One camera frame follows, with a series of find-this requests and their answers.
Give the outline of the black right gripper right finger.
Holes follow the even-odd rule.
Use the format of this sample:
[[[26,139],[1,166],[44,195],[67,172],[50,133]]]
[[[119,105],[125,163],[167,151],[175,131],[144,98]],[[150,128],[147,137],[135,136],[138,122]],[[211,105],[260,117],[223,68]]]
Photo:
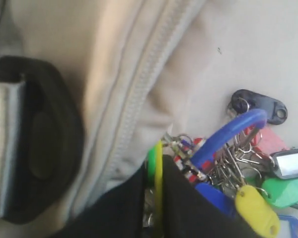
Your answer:
[[[163,156],[163,232],[166,238],[258,238],[244,221],[223,214]]]

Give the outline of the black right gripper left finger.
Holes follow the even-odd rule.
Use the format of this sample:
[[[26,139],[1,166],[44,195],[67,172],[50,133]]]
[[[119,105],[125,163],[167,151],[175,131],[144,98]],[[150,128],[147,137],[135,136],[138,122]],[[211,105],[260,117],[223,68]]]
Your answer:
[[[140,238],[143,229],[145,167],[102,195],[52,238]]]

